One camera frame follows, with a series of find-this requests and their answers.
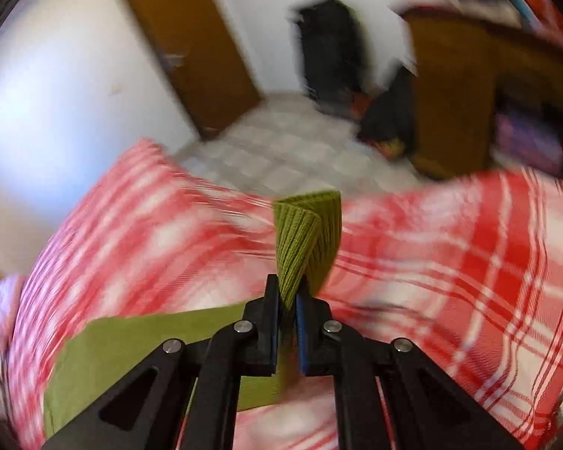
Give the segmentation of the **brown wooden door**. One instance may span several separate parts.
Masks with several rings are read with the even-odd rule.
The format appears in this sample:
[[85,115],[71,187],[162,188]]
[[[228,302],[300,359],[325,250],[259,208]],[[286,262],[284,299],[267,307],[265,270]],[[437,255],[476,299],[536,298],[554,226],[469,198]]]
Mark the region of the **brown wooden door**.
[[201,139],[261,102],[214,0],[126,1]]

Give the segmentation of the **green striped knit sweater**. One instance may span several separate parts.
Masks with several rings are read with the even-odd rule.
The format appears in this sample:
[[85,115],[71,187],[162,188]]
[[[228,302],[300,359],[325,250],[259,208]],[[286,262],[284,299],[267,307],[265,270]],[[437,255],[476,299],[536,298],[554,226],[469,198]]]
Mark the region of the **green striped knit sweater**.
[[[275,201],[276,274],[288,323],[300,281],[314,293],[327,278],[340,247],[340,193],[322,191]],[[243,304],[173,314],[99,318],[62,347],[43,394],[43,427],[54,436],[139,361],[169,338],[191,344],[243,314]]]

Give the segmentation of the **black bag on floor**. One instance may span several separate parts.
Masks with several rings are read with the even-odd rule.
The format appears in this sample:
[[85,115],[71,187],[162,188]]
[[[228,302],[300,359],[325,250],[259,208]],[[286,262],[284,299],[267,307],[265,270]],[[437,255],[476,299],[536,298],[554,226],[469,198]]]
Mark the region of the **black bag on floor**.
[[388,88],[367,107],[357,139],[387,159],[399,159],[415,148],[414,74],[403,64],[394,68]]

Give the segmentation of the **brown wooden wardrobe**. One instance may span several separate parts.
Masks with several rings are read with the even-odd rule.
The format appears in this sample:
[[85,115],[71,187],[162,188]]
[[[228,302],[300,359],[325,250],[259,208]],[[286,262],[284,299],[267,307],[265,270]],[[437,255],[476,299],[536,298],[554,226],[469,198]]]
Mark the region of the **brown wooden wardrobe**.
[[436,6],[397,14],[415,56],[417,172],[444,180],[488,169],[497,98],[538,113],[563,144],[563,46]]

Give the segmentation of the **black backpack against wall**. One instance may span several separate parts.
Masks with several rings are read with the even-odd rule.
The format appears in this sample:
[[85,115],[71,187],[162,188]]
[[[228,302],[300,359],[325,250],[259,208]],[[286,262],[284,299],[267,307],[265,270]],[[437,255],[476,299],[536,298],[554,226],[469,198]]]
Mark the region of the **black backpack against wall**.
[[340,0],[311,0],[291,8],[306,95],[319,112],[353,118],[363,93],[365,51],[360,26]]

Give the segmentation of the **pink pillow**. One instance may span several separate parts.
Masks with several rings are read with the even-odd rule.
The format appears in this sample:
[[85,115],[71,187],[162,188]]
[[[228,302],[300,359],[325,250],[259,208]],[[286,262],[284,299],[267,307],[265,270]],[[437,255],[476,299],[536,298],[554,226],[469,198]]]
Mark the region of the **pink pillow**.
[[20,273],[0,280],[0,357],[7,353],[13,338],[25,281],[26,276]]

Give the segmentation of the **red white plaid bedspread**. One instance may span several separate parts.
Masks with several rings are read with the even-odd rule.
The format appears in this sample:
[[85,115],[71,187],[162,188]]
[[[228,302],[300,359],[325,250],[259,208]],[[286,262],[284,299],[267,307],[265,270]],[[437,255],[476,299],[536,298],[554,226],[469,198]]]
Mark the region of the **red white plaid bedspread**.
[[[346,202],[320,291],[378,340],[409,337],[527,449],[563,393],[563,183],[495,172]],[[2,350],[10,422],[44,441],[164,340],[238,320],[276,270],[259,196],[124,152],[48,241]]]

